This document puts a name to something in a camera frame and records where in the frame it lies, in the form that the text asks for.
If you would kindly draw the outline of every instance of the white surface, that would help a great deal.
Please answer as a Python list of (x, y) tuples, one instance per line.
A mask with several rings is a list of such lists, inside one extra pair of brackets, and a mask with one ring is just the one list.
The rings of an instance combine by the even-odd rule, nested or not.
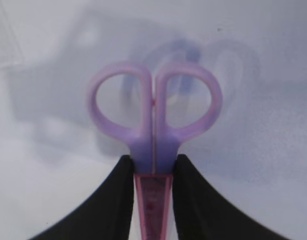
[[(24, 65), (0, 72), (0, 239), (27, 239), (57, 222), (128, 152), (90, 123), (90, 77), (182, 38), (201, 46), (200, 64), (220, 81), (224, 108), (181, 152), (247, 214), (307, 240), (307, 0), (2, 3)], [(187, 108), (171, 100), (171, 122), (206, 107), (194, 86)], [(116, 93), (106, 113), (132, 124), (137, 95), (127, 115), (112, 110), (121, 107), (121, 85), (108, 87)], [(137, 230), (133, 224), (130, 239)]]

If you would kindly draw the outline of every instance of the purple plastic handle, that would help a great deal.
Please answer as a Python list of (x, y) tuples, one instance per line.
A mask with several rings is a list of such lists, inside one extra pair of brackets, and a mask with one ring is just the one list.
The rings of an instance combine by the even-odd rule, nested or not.
[[(188, 75), (200, 79), (209, 88), (211, 104), (208, 111), (196, 122), (180, 128), (168, 125), (166, 98), (168, 80), (175, 75)], [(155, 88), (155, 172), (169, 174), (173, 171), (180, 145), (207, 131), (217, 120), (223, 97), (216, 78), (203, 67), (194, 63), (166, 64), (156, 77)]]
[[(139, 127), (124, 127), (110, 121), (97, 105), (96, 96), (101, 84), (121, 74), (133, 75), (140, 81), (142, 114)], [(167, 82), (175, 75), (188, 75), (200, 79), (211, 93), (211, 105), (208, 111), (196, 122), (181, 128), (169, 126), (166, 120)], [(170, 174), (180, 145), (207, 131), (217, 120), (222, 107), (222, 92), (216, 78), (197, 64), (169, 63), (165, 65), (156, 78), (154, 134), (152, 78), (147, 68), (140, 64), (125, 61), (104, 67), (92, 79), (87, 101), (89, 113), (96, 126), (105, 134), (129, 146), (136, 173)]]
[[(110, 121), (100, 111), (96, 101), (101, 84), (113, 76), (122, 74), (135, 76), (141, 85), (141, 124), (135, 128), (124, 127)], [(153, 173), (153, 95), (152, 78), (147, 68), (129, 61), (105, 66), (90, 82), (87, 104), (95, 125), (108, 136), (129, 146), (136, 173)]]

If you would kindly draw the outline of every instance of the scissors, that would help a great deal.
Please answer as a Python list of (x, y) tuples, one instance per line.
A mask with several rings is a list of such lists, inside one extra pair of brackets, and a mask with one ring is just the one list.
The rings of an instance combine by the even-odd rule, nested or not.
[[(124, 127), (110, 121), (97, 105), (99, 87), (117, 75), (133, 75), (140, 82), (141, 123), (138, 127)], [(201, 80), (211, 95), (206, 113), (196, 122), (180, 128), (171, 127), (166, 119), (167, 83), (177, 75)], [(130, 149), (135, 167), (142, 240), (165, 240), (178, 149), (182, 143), (204, 133), (215, 123), (221, 112), (223, 97), (213, 74), (195, 63), (170, 62), (164, 65), (155, 77), (154, 96), (152, 82), (149, 70), (141, 64), (130, 61), (109, 64), (91, 80), (87, 105), (97, 128), (124, 142)]]

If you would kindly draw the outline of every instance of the scissor blade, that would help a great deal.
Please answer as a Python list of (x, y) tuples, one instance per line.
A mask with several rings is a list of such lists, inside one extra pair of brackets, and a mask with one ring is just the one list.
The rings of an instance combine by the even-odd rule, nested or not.
[(142, 240), (165, 240), (172, 175), (135, 174)]

